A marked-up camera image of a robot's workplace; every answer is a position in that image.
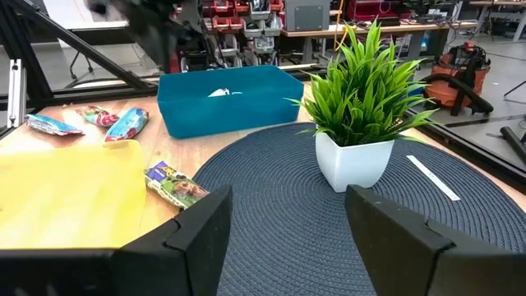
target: snack wrapper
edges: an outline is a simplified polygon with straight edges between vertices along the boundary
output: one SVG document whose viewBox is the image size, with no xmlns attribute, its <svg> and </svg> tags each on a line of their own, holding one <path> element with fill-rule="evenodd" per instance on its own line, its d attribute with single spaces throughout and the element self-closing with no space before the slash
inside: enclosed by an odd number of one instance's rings
<svg viewBox="0 0 526 296">
<path fill-rule="evenodd" d="M 133 138 L 148 122 L 148 112 L 141 108 L 131 108 L 114 123 L 104 141 L 119 141 Z"/>
<path fill-rule="evenodd" d="M 163 161 L 145 170 L 145 180 L 146 185 L 162 198 L 184 210 L 208 194 L 184 173 L 170 168 Z"/>
<path fill-rule="evenodd" d="M 77 109 L 76 112 L 89 123 L 93 123 L 99 127 L 111 127 L 118 120 L 116 114 L 111 114 L 97 106 L 86 106 Z"/>
<path fill-rule="evenodd" d="M 84 134 L 83 131 L 69 124 L 61 123 L 58 120 L 43 115 L 28 114 L 27 126 L 32 127 L 40 132 L 51 135 L 66 136 L 71 134 Z"/>
</svg>

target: round blue placemat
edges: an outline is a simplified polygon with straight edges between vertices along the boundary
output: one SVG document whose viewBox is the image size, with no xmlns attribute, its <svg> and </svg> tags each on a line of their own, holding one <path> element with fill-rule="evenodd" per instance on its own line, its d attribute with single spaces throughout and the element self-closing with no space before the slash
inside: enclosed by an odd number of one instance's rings
<svg viewBox="0 0 526 296">
<path fill-rule="evenodd" d="M 374 295 L 353 242 L 344 193 L 318 169 L 313 127 L 255 132 L 226 147 L 195 180 L 233 185 L 230 243 L 218 295 Z M 414 155 L 460 201 L 451 201 L 407 158 Z M 496 185 L 454 156 L 396 141 L 372 188 L 401 205 L 512 252 L 526 252 L 526 214 Z"/>
</svg>

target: potted plant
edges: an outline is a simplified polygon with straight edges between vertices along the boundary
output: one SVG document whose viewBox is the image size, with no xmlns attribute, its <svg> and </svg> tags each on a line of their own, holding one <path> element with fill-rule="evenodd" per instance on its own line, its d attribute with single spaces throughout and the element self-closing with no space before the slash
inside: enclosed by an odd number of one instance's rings
<svg viewBox="0 0 526 296">
<path fill-rule="evenodd" d="M 347 185 L 370 187 L 384 173 L 400 133 L 421 125 L 435 110 L 405 118 L 413 106 L 428 101 L 410 95 L 425 85 L 411 81 L 420 61 L 401 63 L 395 46 L 381 50 L 381 28 L 373 22 L 365 45 L 350 27 L 352 48 L 342 44 L 340 61 L 330 61 L 326 79 L 311 75 L 314 100 L 293 100 L 316 123 L 316 158 L 336 192 Z"/>
</svg>

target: wooden table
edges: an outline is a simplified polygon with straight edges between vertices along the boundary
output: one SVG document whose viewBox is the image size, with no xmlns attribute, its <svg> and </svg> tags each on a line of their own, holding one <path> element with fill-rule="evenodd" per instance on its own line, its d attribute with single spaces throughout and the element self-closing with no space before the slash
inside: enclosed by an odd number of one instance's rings
<svg viewBox="0 0 526 296">
<path fill-rule="evenodd" d="M 466 22 L 460 22 L 458 25 L 454 25 L 455 29 L 469 29 L 474 28 L 477 26 L 476 22 L 473 21 L 466 21 Z M 408 25 L 408 24 L 402 24 L 397 26 L 387 26 L 382 27 L 381 32 L 383 34 L 396 34 L 396 33 L 404 33 L 404 34 L 412 34 L 411 42 L 409 43 L 408 48 L 408 60 L 413 61 L 420 57 L 420 50 L 422 47 L 422 38 L 424 36 L 424 32 L 429 30 L 444 30 L 446 32 L 448 31 L 449 26 L 447 25 Z M 364 35 L 367 34 L 368 30 L 363 28 L 356 28 L 355 29 L 356 34 Z M 344 26 L 343 25 L 330 25 L 328 30 L 318 30 L 318 31 L 299 31 L 299 32 L 289 32 L 286 29 L 281 30 L 281 34 L 283 36 L 287 37 L 295 37 L 295 38 L 305 38 L 305 42 L 303 44 L 303 63 L 310 63 L 312 62 L 312 43 L 311 40 L 313 38 L 334 38 L 335 35 L 341 36 L 344 34 Z"/>
<path fill-rule="evenodd" d="M 305 96 L 311 98 L 311 87 L 306 84 Z M 56 118 L 57 120 L 70 123 L 76 127 L 85 131 L 84 136 L 80 137 L 60 137 L 51 136 L 36 132 L 29 129 L 26 125 L 18 127 L 14 132 L 6 136 L 0 141 L 0 154 L 11 154 L 23 151 L 42 151 L 51 150 L 54 148 L 65 147 L 65 146 L 77 146 L 77 145 L 89 145 L 95 143 L 102 143 L 104 141 L 104 129 L 98 128 L 90 123 L 86 123 L 84 119 L 80 118 L 76 113 L 75 109 L 86 104 L 69 105 L 66 107 L 49 107 L 42 112 L 43 115 Z M 203 136 L 186 140 L 176 140 L 168 135 L 166 126 L 163 123 L 163 119 L 159 114 L 157 102 L 155 97 L 148 97 L 142 99 L 126 99 L 118 101 L 107 101 L 103 103 L 97 103 L 106 109 L 112 110 L 116 113 L 122 113 L 122 111 L 129 109 L 130 107 L 140 107 L 150 112 L 150 121 L 145 126 L 144 130 L 136 136 L 136 140 L 141 143 L 144 151 L 144 166 L 145 168 L 151 167 L 157 164 L 159 161 L 164 160 L 177 170 L 193 176 L 196 171 L 215 153 L 223 149 L 228 144 L 246 136 L 247 134 L 259 130 L 259 128 L 240 131 L 240 132 L 228 132 L 213 136 Z M 306 122 L 309 120 L 308 114 L 305 110 L 301 110 L 298 116 L 299 122 Z M 432 139 L 424 136 L 417 130 L 407 131 L 407 134 L 414 136 L 417 139 L 426 142 L 429 145 L 438 147 L 452 155 L 455 155 L 451 151 L 447 150 L 440 144 L 436 143 Z M 473 164 L 468 163 L 475 169 L 478 169 Z M 490 174 L 483 172 L 489 179 L 491 179 L 497 186 L 502 188 L 511 198 L 517 202 L 517 204 L 524 210 L 526 210 L 526 196 L 517 192 L 512 187 L 504 184 L 496 178 L 493 178 Z M 13 197 L 0 197 L 0 208 L 2 208 L 3 198 Z M 0 215 L 3 211 L 9 210 L 3 208 L 0 210 Z M 151 190 L 148 191 L 145 197 L 144 209 L 142 211 L 142 217 L 139 229 L 137 230 L 137 236 L 145 234 L 163 222 L 171 219 L 178 214 L 178 209 L 168 204 L 164 199 L 158 196 L 156 192 Z M 53 218 L 53 214 L 47 214 L 46 216 Z M 77 219 L 76 216 L 72 215 L 72 220 Z M 52 221 L 42 221 L 45 223 L 52 223 Z M 35 231 L 43 231 L 45 227 L 35 227 Z M 93 233 L 93 230 L 104 232 L 118 231 L 114 229 L 112 225 L 108 225 L 105 229 L 91 229 L 89 232 Z M 21 234 L 21 235 L 39 235 L 35 232 Z"/>
<path fill-rule="evenodd" d="M 512 1 L 494 1 L 493 4 L 491 4 L 491 1 L 475 1 L 470 2 L 469 4 L 482 8 L 480 17 L 478 18 L 477 28 L 475 29 L 475 32 L 480 31 L 480 28 L 482 28 L 482 25 L 484 25 L 484 21 L 486 20 L 487 9 L 489 7 L 526 7 L 526 2 Z M 520 13 L 492 12 L 491 17 L 513 17 L 514 19 L 519 20 L 519 25 L 517 26 L 517 30 L 515 31 L 515 34 L 513 36 L 513 42 L 519 41 L 520 35 L 523 32 L 524 25 L 526 25 L 526 9 L 523 9 Z"/>
</svg>

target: yellow plastic board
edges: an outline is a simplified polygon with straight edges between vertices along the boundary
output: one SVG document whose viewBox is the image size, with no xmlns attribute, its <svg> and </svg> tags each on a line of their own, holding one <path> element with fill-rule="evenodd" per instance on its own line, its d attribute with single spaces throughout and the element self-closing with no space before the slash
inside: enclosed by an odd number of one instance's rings
<svg viewBox="0 0 526 296">
<path fill-rule="evenodd" d="M 137 141 L 0 155 L 0 249 L 122 247 L 145 207 Z"/>
</svg>

